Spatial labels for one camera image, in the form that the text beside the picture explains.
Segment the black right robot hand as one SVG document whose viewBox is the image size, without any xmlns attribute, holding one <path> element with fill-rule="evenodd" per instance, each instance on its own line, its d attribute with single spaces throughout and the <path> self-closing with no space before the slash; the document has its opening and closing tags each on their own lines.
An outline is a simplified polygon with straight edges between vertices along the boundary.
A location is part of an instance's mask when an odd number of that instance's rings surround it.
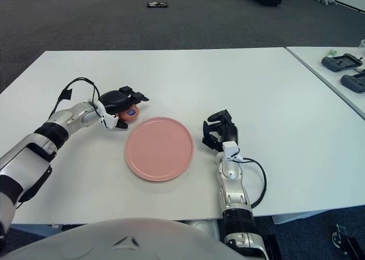
<svg viewBox="0 0 365 260">
<path fill-rule="evenodd" d="M 223 152 L 223 143 L 235 141 L 238 144 L 238 129 L 225 109 L 216 112 L 203 122 L 202 143 L 217 152 Z"/>
</svg>

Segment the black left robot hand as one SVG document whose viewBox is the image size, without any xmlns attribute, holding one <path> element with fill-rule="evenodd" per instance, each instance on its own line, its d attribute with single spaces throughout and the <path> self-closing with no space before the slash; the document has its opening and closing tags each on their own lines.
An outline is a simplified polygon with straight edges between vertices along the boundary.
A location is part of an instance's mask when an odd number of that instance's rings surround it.
<svg viewBox="0 0 365 260">
<path fill-rule="evenodd" d="M 142 101 L 149 101 L 149 99 L 129 86 L 104 93 L 96 101 L 100 122 L 108 129 L 127 129 L 127 120 L 121 119 L 119 113 L 129 111 L 133 105 Z"/>
</svg>

